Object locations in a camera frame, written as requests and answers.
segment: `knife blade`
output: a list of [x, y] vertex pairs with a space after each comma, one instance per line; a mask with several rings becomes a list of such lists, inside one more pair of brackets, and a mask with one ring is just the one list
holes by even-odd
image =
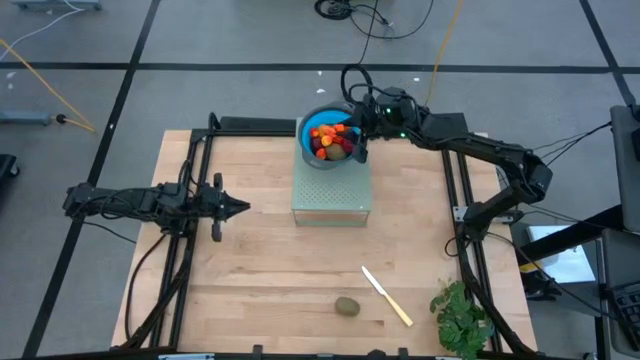
[[373, 285], [373, 287], [376, 288], [378, 293], [380, 293], [380, 295], [387, 294], [384, 288], [382, 288], [382, 285], [380, 285], [380, 283], [373, 277], [373, 275], [371, 275], [371, 273], [369, 272], [369, 270], [367, 270], [366, 267], [362, 266], [362, 272], [364, 273], [364, 276], [367, 278], [367, 280], [369, 280], [371, 285]]
[[371, 275], [369, 270], [367, 270], [366, 267], [362, 266], [362, 272], [364, 273], [364, 276], [367, 278], [367, 280], [369, 280], [371, 285], [373, 285], [373, 287], [376, 289], [376, 291], [380, 295], [384, 296], [385, 299], [387, 299], [387, 301], [389, 302], [393, 310], [396, 311], [396, 314], [400, 316], [400, 319], [402, 319], [405, 325], [407, 325], [408, 327], [411, 327], [411, 325], [413, 325], [413, 320], [411, 320], [409, 315], [407, 315], [407, 313], [405, 313], [404, 310], [402, 310], [400, 305], [398, 305], [398, 303], [395, 300], [393, 300], [389, 294], [387, 294], [384, 288], [382, 288], [382, 285], [380, 285], [380, 283], [373, 277], [373, 275]]

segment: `wooden tabletop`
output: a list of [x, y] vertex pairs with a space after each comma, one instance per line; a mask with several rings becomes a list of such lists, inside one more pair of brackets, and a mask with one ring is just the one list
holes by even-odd
[[[176, 181], [189, 135], [165, 133], [153, 184]], [[266, 353], [366, 354], [380, 349], [396, 354], [407, 347], [412, 355], [445, 354], [429, 302], [440, 290], [438, 279], [458, 279], [459, 271], [457, 260], [443, 250], [453, 227], [440, 152], [402, 140], [370, 143], [374, 201], [368, 226], [296, 227], [291, 214], [294, 141], [214, 139], [209, 182], [221, 172], [225, 190], [250, 202], [251, 209], [223, 224], [221, 243], [211, 240], [211, 220], [200, 221], [179, 350], [246, 353], [262, 344]], [[455, 156], [453, 161], [457, 177]], [[496, 194], [494, 166], [467, 162], [475, 199]], [[491, 231], [509, 237], [504, 225]], [[155, 224], [142, 225], [132, 270], [158, 237]], [[147, 258], [136, 278], [132, 331], [157, 300], [168, 244], [167, 239]], [[484, 250], [494, 303], [535, 349], [513, 249], [487, 237]], [[375, 292], [362, 265], [413, 319], [412, 327]], [[336, 314], [339, 296], [357, 300], [361, 313], [355, 318]], [[114, 345], [125, 340], [124, 304], [123, 298]], [[168, 342], [172, 315], [170, 305], [161, 344]]]

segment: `metal bracket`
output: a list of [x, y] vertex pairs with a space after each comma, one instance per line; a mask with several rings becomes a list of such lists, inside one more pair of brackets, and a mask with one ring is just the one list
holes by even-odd
[[[468, 207], [466, 206], [454, 206], [453, 207], [453, 217], [456, 224], [464, 222], [464, 215], [467, 213]], [[496, 216], [493, 218], [494, 223], [500, 223], [505, 225], [510, 225], [522, 218], [522, 211], [508, 211], [502, 213], [500, 216]]]

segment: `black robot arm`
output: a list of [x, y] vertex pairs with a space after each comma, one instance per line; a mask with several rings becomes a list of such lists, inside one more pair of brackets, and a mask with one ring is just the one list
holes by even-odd
[[[470, 133], [462, 114], [432, 114], [428, 108], [417, 105], [415, 99], [404, 90], [387, 88], [374, 99], [364, 96], [356, 103], [356, 110], [345, 124], [357, 126], [361, 133], [355, 144], [353, 156], [359, 162], [367, 159], [368, 140], [406, 137], [415, 146], [427, 150], [451, 150], [484, 160], [502, 168], [507, 177], [507, 187], [485, 202], [471, 204], [462, 221], [457, 222], [461, 242], [481, 241], [487, 234], [492, 220], [520, 203], [532, 204], [544, 199], [551, 181], [551, 170], [520, 145], [507, 144]], [[497, 331], [514, 353], [534, 353], [527, 347], [495, 308], [486, 295], [471, 265], [460, 258], [462, 281], [476, 296]]]
[[190, 196], [187, 186], [164, 183], [151, 188], [102, 189], [82, 183], [67, 190], [65, 215], [77, 219], [101, 214], [107, 219], [129, 218], [153, 221], [162, 233], [182, 235], [188, 220], [214, 220], [212, 238], [220, 241], [220, 221], [249, 209], [250, 204], [222, 191], [222, 175], [214, 175], [214, 186], [205, 183]]

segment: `bowl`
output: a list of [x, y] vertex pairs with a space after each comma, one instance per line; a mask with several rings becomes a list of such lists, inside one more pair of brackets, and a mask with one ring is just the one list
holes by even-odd
[[[354, 110], [355, 106], [353, 104], [345, 101], [335, 101], [329, 105], [314, 109], [300, 121], [300, 125], [298, 125], [298, 141], [302, 149], [302, 159], [305, 163], [319, 170], [330, 170], [353, 160], [352, 155], [338, 161], [318, 159], [311, 150], [311, 129], [320, 125], [334, 125], [343, 122], [351, 117]], [[354, 128], [354, 131], [359, 133], [360, 130]]]

